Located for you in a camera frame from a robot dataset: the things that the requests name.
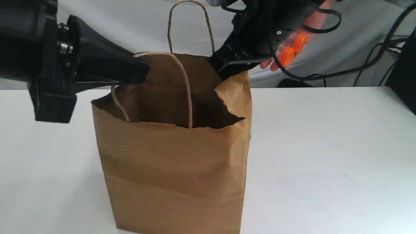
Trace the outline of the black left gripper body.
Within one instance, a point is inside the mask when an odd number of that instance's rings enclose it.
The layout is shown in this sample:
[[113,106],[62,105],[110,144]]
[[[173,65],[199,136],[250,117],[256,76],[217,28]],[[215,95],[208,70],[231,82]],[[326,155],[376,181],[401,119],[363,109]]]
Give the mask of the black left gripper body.
[[67,124],[77,102],[71,85],[74,48],[68,39],[69,28],[57,21],[58,1],[34,3],[39,9],[36,32],[41,33],[35,76],[27,85],[34,117],[39,122]]

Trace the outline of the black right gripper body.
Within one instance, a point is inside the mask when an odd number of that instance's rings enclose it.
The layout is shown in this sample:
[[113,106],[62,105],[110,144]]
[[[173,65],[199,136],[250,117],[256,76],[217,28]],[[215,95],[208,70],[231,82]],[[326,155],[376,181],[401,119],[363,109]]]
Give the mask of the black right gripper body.
[[320,7],[322,0],[244,0],[233,18],[233,52],[238,61],[261,62]]

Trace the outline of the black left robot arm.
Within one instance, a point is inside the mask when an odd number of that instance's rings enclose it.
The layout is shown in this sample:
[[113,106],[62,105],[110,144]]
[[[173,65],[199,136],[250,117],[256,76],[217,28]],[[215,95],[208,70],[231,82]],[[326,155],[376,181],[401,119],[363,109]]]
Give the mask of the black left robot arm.
[[70,122],[77,93],[141,84],[150,65],[75,15],[57,22],[56,0],[0,2],[1,78],[27,83],[36,121]]

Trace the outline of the person's bare hand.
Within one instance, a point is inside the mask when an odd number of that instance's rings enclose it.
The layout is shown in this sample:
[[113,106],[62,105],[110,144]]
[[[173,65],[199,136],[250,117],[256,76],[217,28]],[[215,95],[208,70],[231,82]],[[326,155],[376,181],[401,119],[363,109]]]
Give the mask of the person's bare hand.
[[[309,16],[304,24],[313,29],[322,29],[326,14],[315,11]],[[276,57],[284,68],[289,67],[306,45],[316,36],[304,30],[302,27],[297,28],[276,50]]]

